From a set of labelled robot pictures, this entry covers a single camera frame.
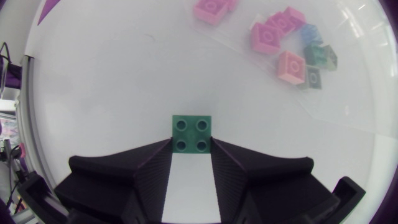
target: pink brick stud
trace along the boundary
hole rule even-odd
[[[238,4],[238,0],[225,0],[228,3],[228,10],[233,11],[236,9],[236,5]]]
[[[278,77],[297,85],[305,82],[305,60],[292,52],[279,55]]]
[[[193,14],[200,20],[217,25],[228,11],[225,0],[200,0],[193,7]]]
[[[278,12],[277,14],[268,18],[266,25],[278,28],[281,35],[280,38],[285,37],[295,29],[294,24],[290,22],[281,12]]]
[[[251,29],[252,49],[265,54],[276,54],[280,49],[278,30],[257,22]]]
[[[294,24],[295,30],[300,29],[304,26],[304,24],[307,23],[304,14],[290,6],[286,8],[286,10],[284,11],[284,15],[290,22]]]

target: white surface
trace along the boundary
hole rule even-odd
[[[344,2],[326,1],[344,8],[319,14],[329,21],[346,9],[354,12],[365,4],[362,9],[370,9],[370,16],[364,23],[378,21],[380,25],[373,29],[377,33],[367,32],[368,38],[353,32],[346,40],[368,46],[368,50],[387,41],[388,24],[380,13],[373,14],[373,10],[380,10],[374,1]],[[328,10],[320,1],[316,6],[321,12]],[[356,25],[353,30],[360,27],[351,22],[348,25]],[[366,63],[370,77],[356,76],[358,82],[365,83],[363,88],[372,88],[374,97],[365,98],[366,104],[372,105],[366,109],[374,112],[374,120],[364,121],[383,128],[386,124],[395,126],[390,115],[397,88],[395,80],[387,78],[395,74],[396,66],[391,54],[395,45],[391,43],[388,40],[369,57],[363,55],[360,62]],[[173,114],[208,114],[212,115],[213,136],[218,139],[272,156],[313,158],[313,174],[329,190],[345,175],[364,187],[367,196],[382,198],[388,188],[389,175],[379,187],[367,185],[369,173],[391,170],[397,160],[388,157],[390,162],[383,164],[373,160],[376,154],[386,156],[388,152],[378,143],[374,147],[372,132],[311,117],[297,101],[296,89],[274,82],[270,74],[240,54],[195,32],[180,0],[61,1],[40,26],[33,25],[26,54],[36,58],[37,125],[56,182],[70,173],[70,156],[102,156],[166,139],[171,136]],[[371,60],[373,57],[383,58],[383,62]],[[337,77],[350,76],[354,70],[340,70]],[[174,187],[168,189],[165,205],[165,211],[172,213],[164,214],[164,221],[196,222],[198,214],[192,209],[198,203],[213,203],[214,195],[191,195],[194,198],[181,201],[183,193],[171,194],[178,193],[177,185],[189,189],[191,184],[178,184],[177,178],[187,175],[187,171],[177,169],[180,162],[173,160],[169,181]],[[198,191],[214,192],[214,183],[209,181],[198,186]],[[361,202],[361,211],[375,212],[369,202]],[[191,214],[176,216],[172,206],[177,204]],[[213,212],[208,215],[217,222],[218,211]],[[354,214],[351,223],[358,223]]]
[[[221,222],[214,211],[218,211],[218,201],[210,154],[173,154],[163,220]]]

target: green lego brick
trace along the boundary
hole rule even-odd
[[[305,66],[305,82],[303,84],[297,85],[300,90],[307,89],[322,89],[321,73],[319,68],[310,65]]]
[[[325,57],[327,60],[326,67],[329,71],[336,71],[337,70],[337,55],[335,51],[330,47],[330,45],[326,45],[323,47],[325,51]]]
[[[210,153],[211,116],[173,115],[173,153]]]
[[[326,68],[328,60],[325,57],[325,49],[322,47],[316,44],[310,44],[304,48],[304,56],[307,65]]]

